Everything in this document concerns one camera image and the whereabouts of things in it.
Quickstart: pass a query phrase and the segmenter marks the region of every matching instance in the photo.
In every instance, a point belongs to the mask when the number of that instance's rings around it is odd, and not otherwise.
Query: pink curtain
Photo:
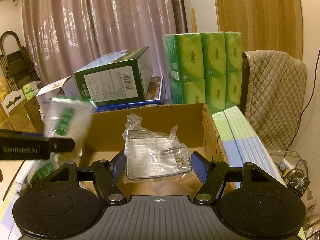
[[[162,35],[176,33],[172,0],[22,0],[25,39],[44,83],[113,51],[150,46],[164,75]]]

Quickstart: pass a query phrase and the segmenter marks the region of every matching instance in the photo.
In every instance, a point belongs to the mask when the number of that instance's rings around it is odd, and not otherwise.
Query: gray ribbed panel
[[[109,207],[92,228],[70,240],[245,240],[227,229],[213,210],[187,196],[133,196]]]

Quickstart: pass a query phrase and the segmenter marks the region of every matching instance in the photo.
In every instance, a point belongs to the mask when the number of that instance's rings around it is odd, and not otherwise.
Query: white wall
[[[21,0],[0,0],[0,36],[5,31],[15,32],[22,46],[25,46],[23,24],[22,24],[22,11]],[[4,51],[6,54],[17,51],[19,48],[12,36],[6,36],[4,38]],[[0,76],[3,77],[3,73],[0,69]]]
[[[320,48],[320,0],[301,0],[303,17],[303,55],[302,60],[307,65],[307,87],[304,105],[309,101]],[[311,170],[312,184],[317,194],[317,212],[320,212],[320,63],[318,64],[316,89],[312,101],[302,116],[298,135],[293,143]]]
[[[191,8],[195,9],[198,32],[217,32],[217,13],[215,0],[184,0],[187,15],[188,32],[191,28]]]

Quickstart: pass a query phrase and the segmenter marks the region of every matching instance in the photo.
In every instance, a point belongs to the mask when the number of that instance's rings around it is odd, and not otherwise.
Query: beige quilted fabric
[[[267,150],[285,150],[302,110],[306,65],[275,50],[245,53],[250,65],[245,117]]]

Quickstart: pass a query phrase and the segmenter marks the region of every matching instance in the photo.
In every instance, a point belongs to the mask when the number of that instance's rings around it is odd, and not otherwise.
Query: stack of tissue packs
[[[206,103],[212,114],[225,109],[226,46],[224,33],[201,33]]]
[[[204,64],[199,33],[163,36],[174,104],[205,102]]]
[[[226,108],[240,103],[242,82],[241,33],[225,32],[226,43]]]

